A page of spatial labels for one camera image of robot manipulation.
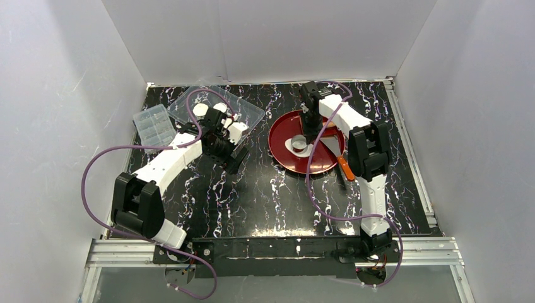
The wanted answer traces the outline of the red round tray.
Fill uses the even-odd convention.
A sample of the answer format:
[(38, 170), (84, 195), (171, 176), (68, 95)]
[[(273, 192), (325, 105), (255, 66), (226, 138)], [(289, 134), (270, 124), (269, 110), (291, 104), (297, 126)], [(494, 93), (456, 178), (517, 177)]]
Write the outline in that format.
[(268, 136), (268, 146), (270, 152), (284, 169), (297, 174), (307, 172), (309, 157), (312, 157), (310, 164), (311, 174), (321, 174), (337, 166), (336, 157), (321, 143), (318, 142), (316, 148), (312, 148), (312, 153), (308, 158), (298, 158), (292, 155), (285, 148), (285, 141), (297, 134), (302, 134), (300, 124), (300, 110), (285, 113), (278, 118), (271, 126)]

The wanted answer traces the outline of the metal ring cutter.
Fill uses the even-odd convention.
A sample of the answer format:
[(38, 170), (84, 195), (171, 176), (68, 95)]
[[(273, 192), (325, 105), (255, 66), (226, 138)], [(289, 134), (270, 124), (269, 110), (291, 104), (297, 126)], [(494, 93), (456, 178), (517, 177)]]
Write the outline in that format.
[(308, 148), (307, 139), (302, 134), (297, 134), (290, 140), (291, 150), (295, 153), (304, 152)]

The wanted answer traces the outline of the white dough piece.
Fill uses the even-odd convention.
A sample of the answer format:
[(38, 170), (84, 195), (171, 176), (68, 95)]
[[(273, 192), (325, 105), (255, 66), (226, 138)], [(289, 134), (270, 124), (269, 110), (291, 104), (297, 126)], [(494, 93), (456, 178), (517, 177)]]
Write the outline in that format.
[(294, 156), (298, 157), (298, 158), (308, 158), (310, 156), (310, 154), (312, 153), (312, 148), (313, 148), (313, 144), (308, 144), (308, 148), (301, 152), (301, 153), (295, 153), (291, 150), (291, 146), (290, 146), (290, 140), (292, 139), (289, 138), (285, 141), (285, 148)]

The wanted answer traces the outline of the wooden double-ended rolling pin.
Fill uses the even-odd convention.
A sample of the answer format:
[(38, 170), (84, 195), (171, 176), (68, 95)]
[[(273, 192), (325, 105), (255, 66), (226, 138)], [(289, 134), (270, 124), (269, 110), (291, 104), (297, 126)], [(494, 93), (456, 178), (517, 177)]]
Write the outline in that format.
[(327, 123), (327, 122), (323, 122), (322, 125), (323, 125), (323, 126), (326, 126), (327, 128), (334, 128), (334, 127), (336, 127), (335, 123), (333, 123), (333, 122), (329, 122), (329, 123)]

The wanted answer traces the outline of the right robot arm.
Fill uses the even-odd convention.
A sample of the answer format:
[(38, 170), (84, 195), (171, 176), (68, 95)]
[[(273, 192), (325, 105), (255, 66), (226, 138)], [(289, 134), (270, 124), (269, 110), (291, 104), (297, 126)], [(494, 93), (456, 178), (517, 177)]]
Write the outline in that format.
[(341, 262), (381, 256), (392, 246), (392, 227), (386, 215), (385, 182), (391, 163), (388, 127), (359, 114), (346, 98), (314, 81), (300, 87), (300, 114), (306, 142), (316, 149), (330, 122), (347, 139), (348, 167), (360, 187), (362, 215), (355, 241), (341, 244), (332, 252)]

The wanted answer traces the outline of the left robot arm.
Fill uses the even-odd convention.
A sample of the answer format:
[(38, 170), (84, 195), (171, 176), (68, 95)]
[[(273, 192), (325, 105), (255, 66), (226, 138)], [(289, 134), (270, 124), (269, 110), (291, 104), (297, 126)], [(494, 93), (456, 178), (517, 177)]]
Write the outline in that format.
[(167, 150), (133, 174), (123, 172), (116, 178), (112, 223), (168, 247), (181, 248), (186, 232), (165, 218), (163, 194), (191, 162), (203, 155), (227, 174), (236, 174), (248, 150), (235, 149), (248, 130), (246, 123), (212, 108), (199, 122), (185, 123)]

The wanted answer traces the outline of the round dough wrapper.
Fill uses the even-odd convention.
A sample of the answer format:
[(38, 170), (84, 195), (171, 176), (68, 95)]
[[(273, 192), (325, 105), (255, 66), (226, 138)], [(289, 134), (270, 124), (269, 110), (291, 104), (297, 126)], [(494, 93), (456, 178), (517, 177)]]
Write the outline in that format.
[(208, 109), (209, 109), (208, 105), (199, 103), (194, 106), (192, 112), (197, 118), (201, 119), (202, 117), (206, 115)]
[(226, 113), (228, 110), (228, 106), (224, 102), (217, 103), (213, 106), (214, 109), (221, 111), (222, 113)]

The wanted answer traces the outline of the clear plastic tray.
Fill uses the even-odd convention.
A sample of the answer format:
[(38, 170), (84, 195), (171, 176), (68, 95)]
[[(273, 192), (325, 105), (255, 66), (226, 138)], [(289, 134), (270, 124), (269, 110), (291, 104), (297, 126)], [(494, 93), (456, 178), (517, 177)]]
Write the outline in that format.
[[(228, 106), (228, 110), (225, 113), (227, 118), (223, 120), (224, 126), (229, 120), (246, 123), (249, 127), (246, 136), (250, 134), (265, 115), (265, 112), (259, 107), (218, 86), (192, 86), (188, 88), (176, 101), (168, 106), (168, 114), (176, 122), (185, 124), (192, 121), (189, 114), (193, 114), (192, 110), (196, 104), (202, 103), (208, 105), (209, 108), (213, 108), (215, 104), (220, 102), (224, 102)], [(204, 118), (199, 119), (195, 115), (194, 117), (198, 121)]]

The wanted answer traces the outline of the clear plastic compartment box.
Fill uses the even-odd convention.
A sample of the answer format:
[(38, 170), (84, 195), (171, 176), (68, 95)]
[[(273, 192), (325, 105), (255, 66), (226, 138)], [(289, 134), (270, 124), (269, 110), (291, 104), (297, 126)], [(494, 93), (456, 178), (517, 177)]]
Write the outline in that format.
[(133, 123), (143, 146), (168, 146), (176, 136), (176, 130), (163, 104), (134, 114)]

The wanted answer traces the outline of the aluminium frame rail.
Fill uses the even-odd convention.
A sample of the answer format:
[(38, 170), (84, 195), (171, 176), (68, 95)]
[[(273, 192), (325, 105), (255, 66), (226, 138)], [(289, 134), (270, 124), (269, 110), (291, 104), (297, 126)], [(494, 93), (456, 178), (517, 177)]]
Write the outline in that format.
[[(337, 276), (352, 277), (355, 269), (372, 266), (438, 266), (452, 274), (461, 302), (474, 302), (464, 272), (464, 260), (453, 237), (405, 237), (385, 252), (369, 258), (335, 256), (356, 237), (198, 238), (188, 246), (212, 265), (219, 278), (226, 276)], [(78, 302), (93, 302), (104, 268), (163, 268), (187, 271), (191, 278), (209, 278), (186, 257), (140, 240), (94, 240), (86, 262), (85, 280)]]

